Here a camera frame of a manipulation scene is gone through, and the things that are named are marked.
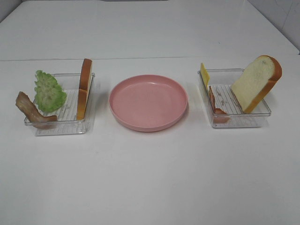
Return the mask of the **bread slice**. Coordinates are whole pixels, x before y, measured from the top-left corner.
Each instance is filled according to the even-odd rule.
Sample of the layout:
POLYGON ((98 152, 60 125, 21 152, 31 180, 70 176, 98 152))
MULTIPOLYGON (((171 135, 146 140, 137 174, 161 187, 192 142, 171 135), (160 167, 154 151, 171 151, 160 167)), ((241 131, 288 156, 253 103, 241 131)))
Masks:
POLYGON ((261 55, 250 63, 231 85, 231 90, 244 113, 251 113, 282 76, 279 62, 261 55))
POLYGON ((77 114, 76 119, 82 120, 85 116, 87 100, 90 92, 92 72, 92 60, 84 59, 81 69, 78 100, 77 100, 77 114))

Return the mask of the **bacon strip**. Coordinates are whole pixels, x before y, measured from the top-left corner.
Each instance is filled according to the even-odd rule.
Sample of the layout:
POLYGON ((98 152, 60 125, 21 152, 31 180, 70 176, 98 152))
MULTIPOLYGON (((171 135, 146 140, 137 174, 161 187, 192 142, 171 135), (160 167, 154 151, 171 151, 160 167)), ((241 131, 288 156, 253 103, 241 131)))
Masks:
POLYGON ((227 113, 225 113, 223 110, 215 107, 215 96, 213 94, 211 86, 209 86, 209 97, 210 97, 210 103, 212 106, 213 113, 215 114, 215 116, 213 116, 213 123, 216 124, 226 123, 229 120, 229 117, 224 116, 227 115, 227 113))
POLYGON ((47 122, 57 121, 57 116, 43 116, 37 110, 36 106, 30 101, 29 97, 22 91, 18 93, 18 96, 15 100, 15 105, 18 109, 25 114, 27 119, 34 123, 35 128, 39 129, 50 129, 53 126, 47 125, 47 122))

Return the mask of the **clear left plastic tray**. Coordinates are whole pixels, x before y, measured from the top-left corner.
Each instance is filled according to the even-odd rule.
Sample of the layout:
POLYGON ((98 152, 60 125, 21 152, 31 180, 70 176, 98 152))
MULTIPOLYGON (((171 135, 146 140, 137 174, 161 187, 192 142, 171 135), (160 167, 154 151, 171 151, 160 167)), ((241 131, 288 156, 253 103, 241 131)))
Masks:
POLYGON ((88 132, 93 127, 95 119, 95 73, 91 73, 90 92, 85 117, 82 120, 76 119, 80 74, 53 74, 53 76, 67 94, 66 101, 61 108, 54 112, 45 113, 40 111, 40 113, 43 116, 56 115, 57 121, 31 123, 25 118, 25 126, 29 127, 36 136, 74 135, 88 132))

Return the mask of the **green lettuce leaf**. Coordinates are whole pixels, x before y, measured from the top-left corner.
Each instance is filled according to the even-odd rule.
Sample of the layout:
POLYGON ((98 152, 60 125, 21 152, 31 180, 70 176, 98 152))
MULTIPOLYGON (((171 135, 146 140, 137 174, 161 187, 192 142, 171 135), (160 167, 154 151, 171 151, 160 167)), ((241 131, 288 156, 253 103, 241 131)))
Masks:
POLYGON ((63 92, 62 87, 58 84, 56 78, 42 70, 35 73, 35 100, 39 110, 45 113, 52 113, 61 108, 67 94, 63 92))

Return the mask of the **clear right plastic tray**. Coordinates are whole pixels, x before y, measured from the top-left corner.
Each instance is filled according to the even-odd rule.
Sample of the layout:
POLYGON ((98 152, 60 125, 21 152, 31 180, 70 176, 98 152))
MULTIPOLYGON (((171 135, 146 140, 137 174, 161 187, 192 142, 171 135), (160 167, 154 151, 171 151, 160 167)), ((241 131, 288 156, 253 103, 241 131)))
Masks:
POLYGON ((240 77, 244 69, 208 69, 210 75, 208 87, 211 86, 215 96, 215 107, 220 108, 229 117, 226 123, 213 123, 212 106, 210 103, 209 92, 206 91, 200 71, 199 74, 199 89, 206 108, 206 112, 210 124, 214 128, 256 128, 263 127, 267 123, 267 118, 271 116, 271 110, 267 103, 262 100, 256 108, 250 113, 245 114, 234 94, 231 90, 231 85, 240 77))

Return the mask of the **clear plastic tray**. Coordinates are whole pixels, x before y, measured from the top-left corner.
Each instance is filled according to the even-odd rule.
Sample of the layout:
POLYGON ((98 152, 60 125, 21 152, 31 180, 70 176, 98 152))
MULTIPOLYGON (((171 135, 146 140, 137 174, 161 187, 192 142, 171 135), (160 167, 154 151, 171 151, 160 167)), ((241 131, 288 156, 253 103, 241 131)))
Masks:
POLYGON ((66 101, 61 108, 54 112, 45 113, 40 111, 40 113, 43 116, 56 115, 57 121, 31 123, 25 118, 25 126, 29 127, 36 136, 74 135, 88 132, 93 127, 95 119, 95 73, 91 73, 90 92, 85 117, 82 120, 76 119, 80 74, 53 74, 53 76, 67 94, 66 101))
POLYGON ((245 114, 234 94, 231 90, 231 85, 240 77, 244 69, 208 69, 210 75, 208 87, 211 86, 215 96, 215 107, 220 108, 229 117, 226 123, 213 123, 212 106, 210 103, 209 92, 206 91, 200 71, 199 74, 199 89, 206 108, 206 112, 210 124, 214 128, 256 128, 263 127, 267 123, 267 118, 271 116, 271 110, 267 103, 262 100, 256 108, 250 113, 245 114))

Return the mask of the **pink round plate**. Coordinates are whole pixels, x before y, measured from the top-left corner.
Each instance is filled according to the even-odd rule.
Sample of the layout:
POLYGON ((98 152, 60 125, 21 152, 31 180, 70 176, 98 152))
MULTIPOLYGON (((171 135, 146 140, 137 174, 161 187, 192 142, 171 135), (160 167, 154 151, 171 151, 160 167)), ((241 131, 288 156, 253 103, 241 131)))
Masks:
POLYGON ((138 75, 123 80, 111 91, 109 106, 123 126, 141 132, 173 126, 188 106, 185 89, 160 75, 138 75))

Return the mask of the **yellow cheese slice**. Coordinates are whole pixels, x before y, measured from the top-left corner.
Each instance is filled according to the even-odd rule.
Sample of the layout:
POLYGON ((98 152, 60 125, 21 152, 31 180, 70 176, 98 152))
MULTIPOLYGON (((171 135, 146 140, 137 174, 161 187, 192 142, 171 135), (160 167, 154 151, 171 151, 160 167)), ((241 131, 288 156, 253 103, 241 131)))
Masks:
POLYGON ((207 72, 207 70, 206 70, 206 68, 205 68, 205 66, 204 66, 203 63, 200 64, 200 73, 201 73, 202 81, 204 83, 206 91, 209 92, 208 83, 209 83, 209 80, 210 80, 210 75, 207 72))

